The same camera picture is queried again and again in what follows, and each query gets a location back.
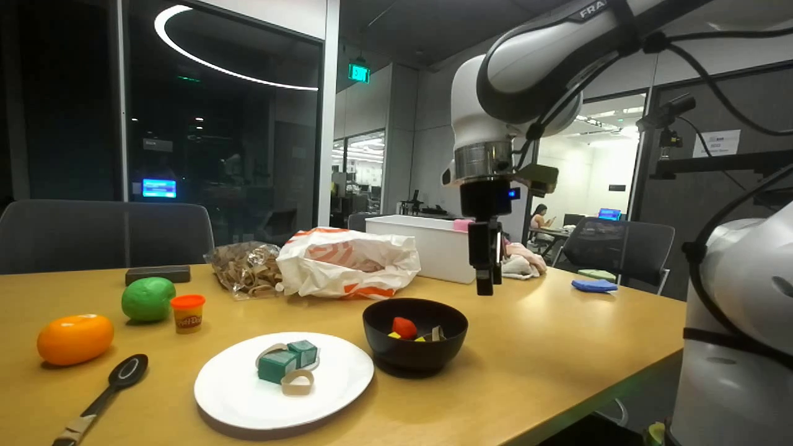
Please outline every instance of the white container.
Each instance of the white container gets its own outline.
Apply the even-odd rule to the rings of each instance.
[[[469,264],[469,233],[457,233],[453,219],[419,216],[376,216],[367,217],[367,233],[413,234],[427,276],[474,281]]]

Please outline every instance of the ceiling light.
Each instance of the ceiling light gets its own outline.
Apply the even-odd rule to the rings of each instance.
[[[177,16],[177,14],[180,14],[180,11],[191,11],[191,9],[193,9],[193,7],[189,7],[189,5],[173,5],[173,7],[169,7],[169,9],[160,9],[160,11],[154,16],[154,30],[157,30],[157,33],[158,33],[173,52],[193,58],[196,63],[203,63],[203,67],[207,67],[207,69],[222,72],[222,74],[236,77],[236,78],[242,78],[242,81],[264,83],[264,87],[276,87],[276,89],[317,90],[317,87],[283,83],[283,81],[269,81],[269,78],[247,77],[247,74],[226,69],[226,67],[220,67],[220,63],[206,62],[206,58],[186,52],[184,46],[178,46],[178,45],[169,36],[165,24],[169,24],[170,16]]]
[[[592,113],[592,115],[615,115],[615,109],[609,109],[609,112],[600,112],[600,113]]]

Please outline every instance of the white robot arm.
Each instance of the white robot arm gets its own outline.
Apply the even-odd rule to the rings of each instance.
[[[501,281],[499,219],[510,212],[510,180],[530,192],[556,186],[552,169],[516,170],[510,135],[537,141],[574,119],[580,89],[609,62],[707,0],[569,0],[506,31],[488,55],[474,57],[452,83],[453,161],[449,183],[460,186],[469,228],[469,261],[479,294]]]

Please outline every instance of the computer monitor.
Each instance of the computer monitor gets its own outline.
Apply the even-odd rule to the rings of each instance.
[[[154,201],[173,201],[177,197],[177,178],[143,178],[143,197]]]

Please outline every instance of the ceiling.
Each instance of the ceiling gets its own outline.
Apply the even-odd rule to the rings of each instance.
[[[561,0],[341,0],[339,63],[364,57],[371,69],[388,62],[432,69],[556,5]],[[764,7],[749,0],[712,0],[668,24],[668,31],[756,30],[791,19],[791,0],[764,0]]]

